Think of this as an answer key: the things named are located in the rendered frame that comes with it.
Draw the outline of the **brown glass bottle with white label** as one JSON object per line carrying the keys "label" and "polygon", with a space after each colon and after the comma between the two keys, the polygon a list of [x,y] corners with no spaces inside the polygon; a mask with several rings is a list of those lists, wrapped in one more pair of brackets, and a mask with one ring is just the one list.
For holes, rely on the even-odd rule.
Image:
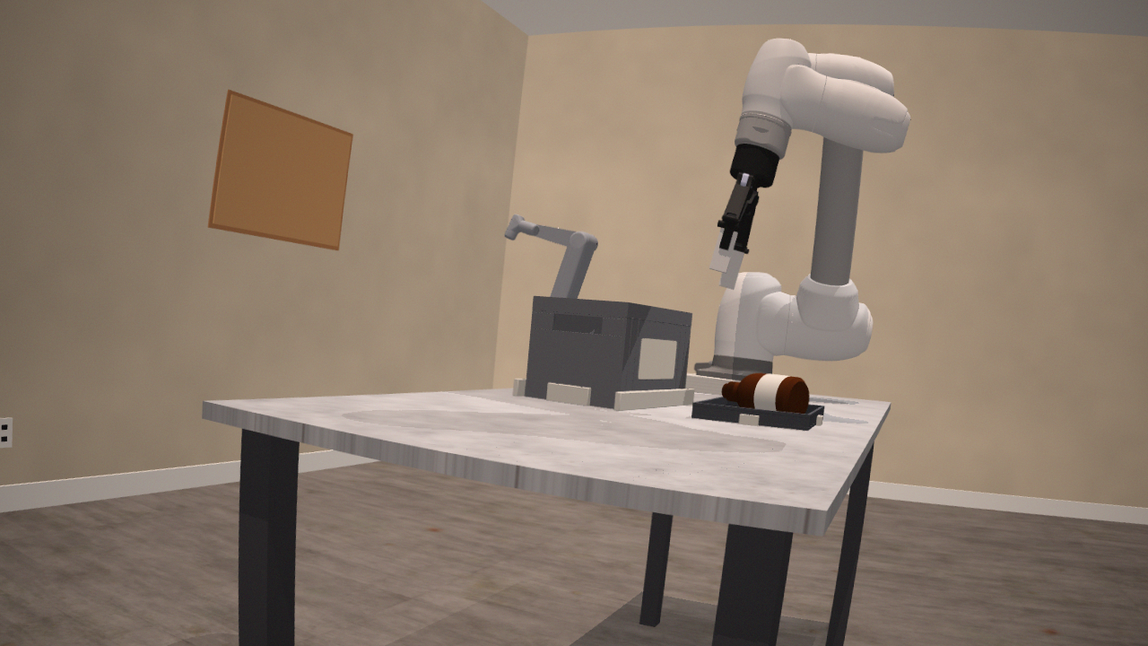
{"label": "brown glass bottle with white label", "polygon": [[737,402],[739,407],[779,410],[806,414],[809,405],[809,389],[802,378],[775,375],[775,373],[750,373],[740,383],[726,383],[722,388],[726,400]]}

